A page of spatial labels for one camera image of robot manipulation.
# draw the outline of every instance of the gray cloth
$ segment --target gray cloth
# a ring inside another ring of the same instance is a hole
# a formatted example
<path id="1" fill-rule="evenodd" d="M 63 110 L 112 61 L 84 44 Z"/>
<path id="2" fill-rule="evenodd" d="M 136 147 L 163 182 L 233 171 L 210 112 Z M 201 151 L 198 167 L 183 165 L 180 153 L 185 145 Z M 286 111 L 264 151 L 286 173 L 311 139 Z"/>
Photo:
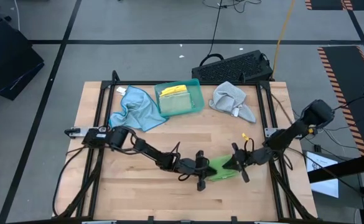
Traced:
<path id="1" fill-rule="evenodd" d="M 239 116 L 246 121 L 255 123 L 256 118 L 250 108 L 245 105 L 246 94 L 230 82 L 220 84 L 213 92 L 213 100 L 209 106 L 217 111 Z"/>

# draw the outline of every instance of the blue towel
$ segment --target blue towel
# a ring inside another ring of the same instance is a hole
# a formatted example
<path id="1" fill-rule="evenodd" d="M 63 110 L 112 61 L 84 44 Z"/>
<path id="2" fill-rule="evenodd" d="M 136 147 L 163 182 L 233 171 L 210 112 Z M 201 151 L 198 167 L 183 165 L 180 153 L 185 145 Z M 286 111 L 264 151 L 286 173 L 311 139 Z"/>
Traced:
<path id="1" fill-rule="evenodd" d="M 159 114 L 156 103 L 144 90 L 128 86 L 121 100 L 121 112 L 115 112 L 110 116 L 110 126 L 127 126 L 130 128 L 148 131 L 166 122 Z"/>

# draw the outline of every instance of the yellow cable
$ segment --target yellow cable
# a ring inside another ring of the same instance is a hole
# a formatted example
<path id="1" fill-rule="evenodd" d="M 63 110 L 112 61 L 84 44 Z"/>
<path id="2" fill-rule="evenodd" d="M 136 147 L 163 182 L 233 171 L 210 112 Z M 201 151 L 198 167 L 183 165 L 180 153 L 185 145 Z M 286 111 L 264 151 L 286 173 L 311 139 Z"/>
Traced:
<path id="1" fill-rule="evenodd" d="M 273 73 L 271 74 L 271 78 L 273 79 L 274 74 L 276 73 L 277 68 L 277 57 L 279 53 L 279 47 L 280 47 L 280 41 L 282 40 L 282 37 L 284 36 L 284 33 L 286 31 L 287 23 L 289 20 L 289 17 L 291 16 L 292 9 L 294 8 L 295 0 L 292 0 L 291 5 L 289 6 L 287 18 L 284 21 L 284 25 L 282 25 L 281 34 L 279 36 L 279 40 L 277 41 L 277 47 L 276 47 L 276 53 L 274 54 L 274 62 L 273 62 Z"/>

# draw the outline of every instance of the wooden table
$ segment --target wooden table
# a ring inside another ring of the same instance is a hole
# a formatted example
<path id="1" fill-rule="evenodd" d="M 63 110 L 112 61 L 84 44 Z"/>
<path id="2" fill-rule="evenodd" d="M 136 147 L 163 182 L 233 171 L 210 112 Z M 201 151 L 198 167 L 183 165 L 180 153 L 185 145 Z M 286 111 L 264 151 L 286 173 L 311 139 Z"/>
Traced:
<path id="1" fill-rule="evenodd" d="M 148 92 L 155 99 L 154 88 L 150 85 L 136 86 Z M 162 152 L 170 151 L 178 141 L 182 157 L 194 158 L 198 150 L 203 150 L 205 157 L 211 159 L 231 154 L 231 144 L 236 142 L 243 147 L 242 133 L 253 138 L 256 148 L 264 141 L 258 97 L 254 86 L 238 86 L 246 92 L 246 104 L 256 117 L 256 124 L 243 121 L 225 113 L 217 112 L 208 106 L 209 99 L 216 86 L 201 86 L 206 105 L 200 113 L 173 116 L 170 120 L 146 133 L 138 131 L 140 138 Z M 83 88 L 75 126 L 89 127 L 93 124 L 100 82 L 86 82 Z M 288 115 L 293 118 L 286 84 L 272 82 L 271 91 L 280 100 Z M 264 105 L 268 122 L 269 110 L 263 90 Z M 112 111 L 121 111 L 121 95 L 115 93 Z M 289 121 L 274 101 L 278 126 L 289 127 Z M 101 114 L 103 124 L 105 105 Z M 82 138 L 72 139 L 68 150 L 81 146 Z M 291 147 L 301 151 L 298 140 L 293 140 Z M 64 211 L 66 206 L 80 190 L 85 168 L 87 149 L 72 161 L 63 174 L 58 191 L 56 208 Z M 291 190 L 306 207 L 317 216 L 310 183 L 301 155 L 286 151 L 294 170 L 288 169 Z M 276 221 L 273 188 L 269 166 L 249 166 L 246 171 L 249 183 L 244 183 L 241 176 L 219 182 L 207 181 L 207 188 L 197 191 L 197 178 L 190 177 L 185 182 L 177 180 L 178 174 L 160 170 L 154 162 L 143 155 L 126 156 L 118 152 L 105 151 L 101 171 L 98 198 L 96 201 L 95 220 L 230 220 L 237 216 L 239 221 Z M 284 216 L 288 217 L 284 192 L 280 189 Z M 90 192 L 86 195 L 84 214 L 87 214 Z"/>

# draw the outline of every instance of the teal plastic bin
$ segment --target teal plastic bin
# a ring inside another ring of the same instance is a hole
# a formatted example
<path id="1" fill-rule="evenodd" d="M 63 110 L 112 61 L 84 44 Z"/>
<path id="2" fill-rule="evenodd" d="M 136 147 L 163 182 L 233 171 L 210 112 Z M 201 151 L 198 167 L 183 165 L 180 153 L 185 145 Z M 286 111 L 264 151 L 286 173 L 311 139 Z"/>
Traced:
<path id="1" fill-rule="evenodd" d="M 192 108 L 189 110 L 180 110 L 180 111 L 173 111 L 169 113 L 162 113 L 159 101 L 159 95 L 161 94 L 162 90 L 165 90 L 168 87 L 177 86 L 177 85 L 186 85 L 187 91 L 190 93 L 190 99 L 192 103 Z M 198 79 L 193 78 L 191 80 L 186 81 L 177 81 L 171 83 L 163 83 L 154 86 L 154 91 L 156 92 L 156 100 L 157 106 L 160 111 L 160 115 L 163 117 L 180 115 L 180 114 L 187 114 L 187 113 L 195 113 L 202 111 L 205 106 L 204 98 L 201 92 L 201 86 Z"/>

